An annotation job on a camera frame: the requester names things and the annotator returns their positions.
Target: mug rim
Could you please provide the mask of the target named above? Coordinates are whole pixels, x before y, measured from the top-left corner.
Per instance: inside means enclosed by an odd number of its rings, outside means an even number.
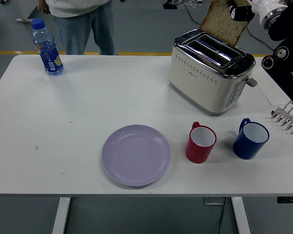
[[[262,142],[256,142],[256,141],[253,141],[253,140],[249,139],[249,138],[246,136],[246,134],[245,134],[245,132],[244,132],[244,127],[245,127],[246,125],[250,124],[250,123],[257,124],[257,125],[261,126],[263,129],[265,129],[265,131],[267,132],[267,135],[268,135],[268,136],[267,136],[267,139],[266,139],[265,141],[262,141]],[[249,122],[249,123],[244,124],[243,127],[242,127],[242,132],[243,132],[243,134],[247,137],[247,139],[251,140],[252,142],[259,143],[259,144],[261,144],[261,143],[266,143],[266,142],[269,140],[269,138],[270,138],[270,134],[269,134],[268,129],[267,129],[263,124],[258,123],[258,122],[253,122],[253,121],[251,121],[251,122]]]
[[[202,145],[199,145],[199,144],[197,144],[197,143],[195,143],[195,142],[193,141],[193,139],[192,139],[192,137],[191,137],[191,133],[192,133],[192,131],[193,131],[194,129],[196,129],[196,128],[200,128],[200,127],[207,128],[207,129],[209,129],[209,130],[214,134],[214,136],[215,136],[215,141],[214,141],[214,143],[213,143],[212,145],[209,145],[209,146],[202,146]],[[190,131],[190,133],[189,133],[189,137],[190,137],[191,141],[192,141],[195,145],[197,145],[197,146],[199,146],[199,147],[202,147],[202,148],[212,147],[212,146],[214,146],[214,145],[216,144],[216,141],[217,141],[217,135],[216,135],[215,131],[214,131],[213,129],[211,129],[210,127],[206,126],[206,125],[199,125],[199,126],[197,126],[197,127],[195,127],[195,128],[192,128],[191,131]]]

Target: toaster lever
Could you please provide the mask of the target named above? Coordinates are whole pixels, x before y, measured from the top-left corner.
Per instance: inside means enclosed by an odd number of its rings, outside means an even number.
[[[257,81],[254,80],[253,78],[249,78],[247,81],[246,81],[246,84],[248,84],[250,87],[255,87],[257,85]]]

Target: lavender plate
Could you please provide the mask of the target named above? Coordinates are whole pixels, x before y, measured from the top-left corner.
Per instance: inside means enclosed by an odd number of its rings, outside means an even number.
[[[154,128],[129,125],[113,132],[102,150],[103,167],[117,182],[144,186],[159,179],[170,163],[170,146]]]

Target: mug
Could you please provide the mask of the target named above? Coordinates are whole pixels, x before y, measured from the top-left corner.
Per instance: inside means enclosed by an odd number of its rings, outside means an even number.
[[[251,159],[268,140],[267,128],[245,118],[240,124],[239,135],[233,144],[233,151],[240,158]]]
[[[216,140],[216,134],[211,128],[194,122],[186,146],[187,158],[194,163],[205,162]]]

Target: white shirt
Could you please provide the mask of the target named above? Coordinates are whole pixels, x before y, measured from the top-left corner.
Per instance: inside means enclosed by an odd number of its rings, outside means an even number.
[[[62,18],[79,16],[97,9],[110,0],[46,0],[52,15]]]

